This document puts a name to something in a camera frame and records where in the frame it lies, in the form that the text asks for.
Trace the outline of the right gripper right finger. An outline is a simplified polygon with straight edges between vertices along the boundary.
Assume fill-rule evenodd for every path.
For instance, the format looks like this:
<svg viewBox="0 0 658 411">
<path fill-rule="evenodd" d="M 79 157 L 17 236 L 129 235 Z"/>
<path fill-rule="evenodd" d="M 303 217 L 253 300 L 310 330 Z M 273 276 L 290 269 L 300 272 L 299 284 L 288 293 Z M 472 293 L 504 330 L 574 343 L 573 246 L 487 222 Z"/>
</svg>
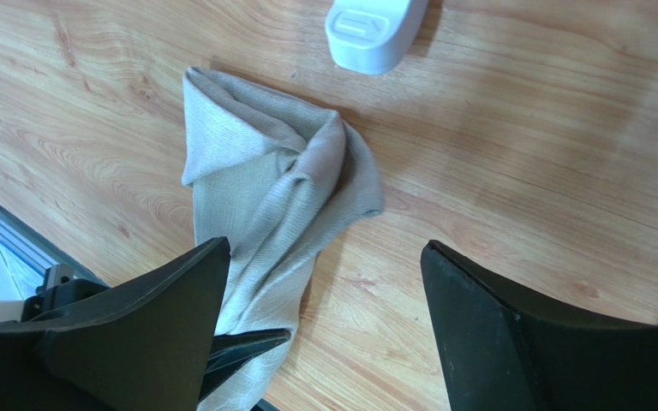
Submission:
<svg viewBox="0 0 658 411">
<path fill-rule="evenodd" d="M 430 241 L 422 280 L 454 410 L 658 410 L 658 325 L 595 313 Z"/>
</svg>

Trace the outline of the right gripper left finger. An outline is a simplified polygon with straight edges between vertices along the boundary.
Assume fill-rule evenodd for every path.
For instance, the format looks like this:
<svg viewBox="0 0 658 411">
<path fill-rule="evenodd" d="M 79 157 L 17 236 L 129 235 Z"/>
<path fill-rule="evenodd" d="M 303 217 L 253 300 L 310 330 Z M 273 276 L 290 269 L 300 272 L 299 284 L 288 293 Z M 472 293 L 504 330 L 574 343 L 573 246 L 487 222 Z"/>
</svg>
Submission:
<svg viewBox="0 0 658 411">
<path fill-rule="evenodd" d="M 193 410 L 230 265 L 213 238 L 170 263 L 28 321 L 0 322 L 0 410 Z"/>
</svg>

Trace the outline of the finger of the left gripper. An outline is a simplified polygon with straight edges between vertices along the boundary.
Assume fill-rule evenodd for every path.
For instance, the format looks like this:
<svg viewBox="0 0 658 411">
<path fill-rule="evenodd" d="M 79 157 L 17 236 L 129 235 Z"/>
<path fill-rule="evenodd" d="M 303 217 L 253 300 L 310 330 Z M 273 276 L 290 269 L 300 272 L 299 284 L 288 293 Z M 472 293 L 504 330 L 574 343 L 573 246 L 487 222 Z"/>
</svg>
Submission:
<svg viewBox="0 0 658 411">
<path fill-rule="evenodd" d="M 289 340 L 290 332 L 286 329 L 249 331 L 214 337 L 202 379 L 199 402 L 209 397 L 249 361 Z"/>
</svg>

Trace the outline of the beige cloth napkin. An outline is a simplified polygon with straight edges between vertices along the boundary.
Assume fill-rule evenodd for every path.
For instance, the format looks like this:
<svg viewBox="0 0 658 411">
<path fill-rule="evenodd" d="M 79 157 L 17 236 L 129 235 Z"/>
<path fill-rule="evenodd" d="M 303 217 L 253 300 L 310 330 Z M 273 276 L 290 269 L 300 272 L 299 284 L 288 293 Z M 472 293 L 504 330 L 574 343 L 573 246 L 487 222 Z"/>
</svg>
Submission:
<svg viewBox="0 0 658 411">
<path fill-rule="evenodd" d="M 383 211 L 373 153 L 337 111 L 288 93 L 200 67 L 182 86 L 194 237 L 230 243 L 215 332 L 295 334 L 317 255 Z"/>
</svg>

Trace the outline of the left white rack foot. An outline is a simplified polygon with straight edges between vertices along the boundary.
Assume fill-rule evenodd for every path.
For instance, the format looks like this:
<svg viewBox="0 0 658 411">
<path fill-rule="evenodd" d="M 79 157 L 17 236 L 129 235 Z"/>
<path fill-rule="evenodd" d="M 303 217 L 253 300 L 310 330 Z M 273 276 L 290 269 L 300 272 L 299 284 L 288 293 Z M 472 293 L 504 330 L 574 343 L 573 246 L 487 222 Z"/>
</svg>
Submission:
<svg viewBox="0 0 658 411">
<path fill-rule="evenodd" d="M 335 0 L 324 23 L 332 60 L 343 69 L 378 75 L 410 49 L 428 0 Z"/>
</svg>

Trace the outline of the aluminium frame rail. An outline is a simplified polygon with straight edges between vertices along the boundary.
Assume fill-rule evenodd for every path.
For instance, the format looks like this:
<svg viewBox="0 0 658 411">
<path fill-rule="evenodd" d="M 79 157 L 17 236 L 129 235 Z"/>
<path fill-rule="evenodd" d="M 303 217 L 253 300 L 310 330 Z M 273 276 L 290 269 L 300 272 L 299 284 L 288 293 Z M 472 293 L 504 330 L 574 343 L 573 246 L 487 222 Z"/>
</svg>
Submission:
<svg viewBox="0 0 658 411">
<path fill-rule="evenodd" d="M 0 206 L 0 254 L 20 297 L 35 295 L 54 265 L 67 265 L 77 278 L 104 284 L 92 271 Z"/>
</svg>

